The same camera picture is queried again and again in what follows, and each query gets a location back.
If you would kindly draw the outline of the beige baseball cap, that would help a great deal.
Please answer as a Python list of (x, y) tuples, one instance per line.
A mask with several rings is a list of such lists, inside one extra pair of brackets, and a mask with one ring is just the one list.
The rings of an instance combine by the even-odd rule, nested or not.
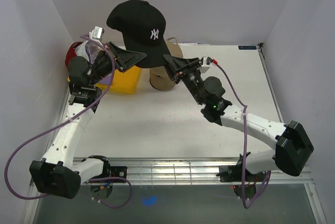
[[(169, 55), (183, 58), (183, 52), (179, 46), (178, 40), (175, 37), (167, 38), (165, 41)], [(170, 80), (165, 68), (163, 66), (149, 69), (150, 85), (158, 91), (170, 91), (175, 86), (175, 83)]]

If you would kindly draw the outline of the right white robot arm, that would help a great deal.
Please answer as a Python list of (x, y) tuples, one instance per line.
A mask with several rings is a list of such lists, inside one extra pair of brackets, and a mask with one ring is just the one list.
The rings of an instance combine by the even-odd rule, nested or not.
[(163, 57), (169, 78), (176, 84), (184, 83), (195, 102), (203, 106), (200, 112), (207, 121), (243, 132), (245, 142), (251, 136), (269, 146), (269, 150), (258, 153), (244, 151), (236, 166), (226, 172), (229, 178), (248, 181), (255, 174), (273, 170), (300, 176), (314, 151), (302, 124), (271, 121), (248, 113), (244, 103), (237, 106), (224, 99), (226, 91), (219, 78), (201, 77), (212, 65), (218, 65), (215, 59)]

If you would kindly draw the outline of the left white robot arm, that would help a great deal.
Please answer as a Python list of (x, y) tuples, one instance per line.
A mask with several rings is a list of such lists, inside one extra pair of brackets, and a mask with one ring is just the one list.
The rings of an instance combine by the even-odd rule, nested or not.
[[(80, 49), (84, 49), (83, 55), (79, 55)], [(145, 53), (123, 50), (111, 42), (98, 49), (94, 63), (89, 62), (87, 53), (82, 42), (70, 46), (65, 57), (70, 79), (70, 95), (63, 118), (65, 125), (42, 159), (32, 161), (29, 167), (37, 190), (44, 194), (72, 199), (83, 182), (92, 178), (105, 182), (110, 178), (107, 158), (91, 156), (74, 164), (75, 150), (99, 104), (102, 90), (95, 84), (113, 70), (125, 72), (146, 57)]]

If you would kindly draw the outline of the black baseball cap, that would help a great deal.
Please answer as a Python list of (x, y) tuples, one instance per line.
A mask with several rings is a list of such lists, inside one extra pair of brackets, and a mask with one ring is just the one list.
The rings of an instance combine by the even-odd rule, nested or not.
[(149, 69), (166, 64), (163, 56), (170, 54), (164, 41), (166, 20), (149, 2), (128, 0), (118, 4), (110, 12), (106, 25), (122, 33), (128, 51), (147, 55), (137, 67)]

